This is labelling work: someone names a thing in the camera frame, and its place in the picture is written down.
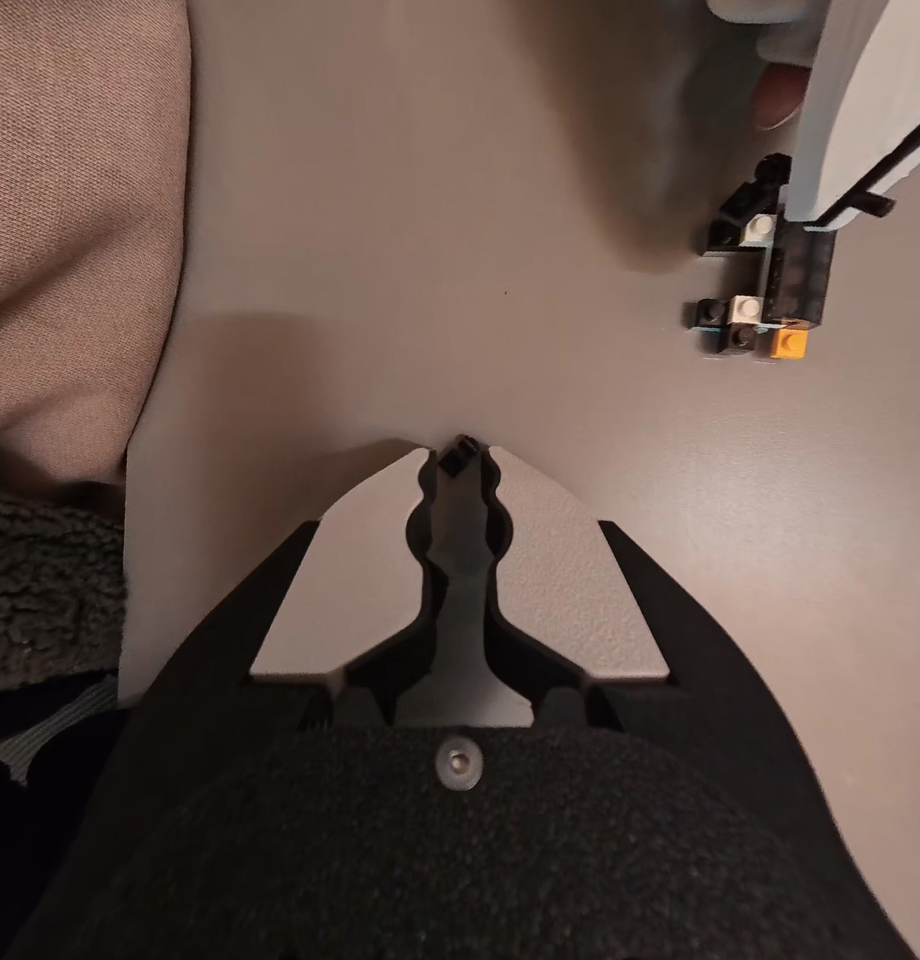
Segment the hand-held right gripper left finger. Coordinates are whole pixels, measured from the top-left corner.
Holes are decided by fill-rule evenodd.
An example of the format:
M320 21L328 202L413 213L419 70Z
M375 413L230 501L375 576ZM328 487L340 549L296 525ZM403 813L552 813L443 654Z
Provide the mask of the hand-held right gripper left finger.
M408 542L436 466L415 448L341 496L322 516L250 666L257 682L341 690L361 657L421 614L424 553Z

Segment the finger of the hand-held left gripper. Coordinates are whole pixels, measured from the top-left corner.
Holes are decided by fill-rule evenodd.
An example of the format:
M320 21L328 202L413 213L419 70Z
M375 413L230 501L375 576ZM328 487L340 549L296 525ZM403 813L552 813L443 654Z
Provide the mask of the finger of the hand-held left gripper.
M811 220L907 138L920 141L920 1L833 1L792 155L789 221Z
M795 223L808 231L837 231L858 215L870 216L853 210L842 210L841 198L853 189L869 190L896 200L892 190L906 179L920 165L920 141L914 142L911 136L892 150L886 157L874 164L868 172L854 182L835 199L827 209L811 220L796 220Z

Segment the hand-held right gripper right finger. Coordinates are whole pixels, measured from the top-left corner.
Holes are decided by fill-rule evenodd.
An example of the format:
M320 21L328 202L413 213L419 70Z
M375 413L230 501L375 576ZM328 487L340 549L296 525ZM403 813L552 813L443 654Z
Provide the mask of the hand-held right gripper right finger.
M482 465L499 626L581 682L666 681L666 659L593 511L500 446Z

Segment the small lego windshield assembly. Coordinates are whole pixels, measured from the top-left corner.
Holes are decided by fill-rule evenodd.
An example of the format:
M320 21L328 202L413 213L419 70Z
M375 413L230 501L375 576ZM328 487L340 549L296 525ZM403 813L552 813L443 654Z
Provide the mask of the small lego windshield assembly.
M823 321L836 233L787 219L791 170L787 154L767 154L701 233L700 256L727 267L716 292L685 307L709 354L800 361Z

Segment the small black lego clip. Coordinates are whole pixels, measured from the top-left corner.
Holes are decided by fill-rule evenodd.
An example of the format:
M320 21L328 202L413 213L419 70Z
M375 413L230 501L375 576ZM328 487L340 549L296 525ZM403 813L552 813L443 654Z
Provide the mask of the small black lego clip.
M459 434L438 456L438 467L448 478L458 478L479 456L481 444L477 438Z

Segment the person's left hand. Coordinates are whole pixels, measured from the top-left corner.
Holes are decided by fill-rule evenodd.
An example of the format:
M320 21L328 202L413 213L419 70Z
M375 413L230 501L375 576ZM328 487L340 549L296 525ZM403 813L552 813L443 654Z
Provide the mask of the person's left hand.
M809 85L808 67L768 63L753 94L752 122L760 132L777 129L790 121L801 108Z

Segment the person's dark trousers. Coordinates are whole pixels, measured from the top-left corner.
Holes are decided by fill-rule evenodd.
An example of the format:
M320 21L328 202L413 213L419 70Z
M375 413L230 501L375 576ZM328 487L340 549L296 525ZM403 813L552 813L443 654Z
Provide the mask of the person's dark trousers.
M0 958L77 835L129 718L115 672L0 691Z

